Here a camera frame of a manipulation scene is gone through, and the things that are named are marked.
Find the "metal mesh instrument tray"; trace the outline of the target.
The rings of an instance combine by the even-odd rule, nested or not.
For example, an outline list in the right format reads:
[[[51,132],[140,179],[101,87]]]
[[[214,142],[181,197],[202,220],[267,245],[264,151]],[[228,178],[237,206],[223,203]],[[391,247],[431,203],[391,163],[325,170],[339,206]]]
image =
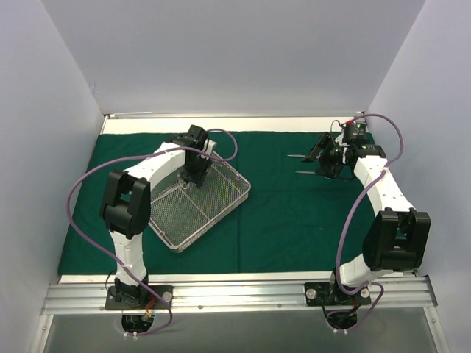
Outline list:
[[[152,187],[149,227],[171,251],[183,252],[242,204],[250,189],[226,162],[212,163],[200,187],[173,171]]]

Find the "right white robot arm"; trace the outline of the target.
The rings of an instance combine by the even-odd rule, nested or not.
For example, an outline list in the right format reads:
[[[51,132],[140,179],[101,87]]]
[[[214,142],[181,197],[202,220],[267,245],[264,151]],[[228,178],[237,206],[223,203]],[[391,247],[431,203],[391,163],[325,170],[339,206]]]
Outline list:
[[[396,183],[384,150],[366,138],[343,138],[338,143],[325,132],[303,162],[317,162],[316,174],[337,179],[350,168],[363,190],[347,214],[336,254],[334,280],[327,284],[327,295],[335,303],[346,302],[375,279],[393,272],[413,271],[422,265],[431,218],[407,200]],[[344,242],[355,211],[368,199],[374,220],[362,245],[361,254],[342,262]]]

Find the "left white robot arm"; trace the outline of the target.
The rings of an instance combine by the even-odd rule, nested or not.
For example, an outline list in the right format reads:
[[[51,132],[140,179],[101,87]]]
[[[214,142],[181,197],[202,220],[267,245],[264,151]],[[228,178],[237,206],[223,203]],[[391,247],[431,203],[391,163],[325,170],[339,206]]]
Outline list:
[[[184,135],[162,143],[154,157],[108,174],[100,216],[121,261],[114,280],[117,299],[131,308],[143,307],[149,298],[147,287],[141,285],[148,283],[142,238],[150,220],[152,189],[173,173],[201,187],[215,146],[206,130],[192,125]]]

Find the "green surgical drape cloth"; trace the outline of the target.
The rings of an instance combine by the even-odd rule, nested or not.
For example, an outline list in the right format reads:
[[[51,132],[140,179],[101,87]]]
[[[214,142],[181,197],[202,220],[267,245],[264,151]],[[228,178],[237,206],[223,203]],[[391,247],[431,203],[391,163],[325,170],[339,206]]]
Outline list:
[[[143,236],[144,262],[151,274],[231,274],[331,271],[339,238],[358,181],[327,180],[295,171],[312,171],[289,154],[304,154],[316,133],[232,132],[212,134],[216,150],[250,182],[247,200],[181,253],[172,252],[150,229]],[[155,151],[165,134],[99,136],[89,162],[94,174],[82,184],[74,209],[75,226],[66,235],[58,272],[61,275],[108,274],[116,269],[114,246],[100,218],[110,160],[118,169],[135,156]],[[374,220],[363,200],[351,221],[342,259],[361,253]]]

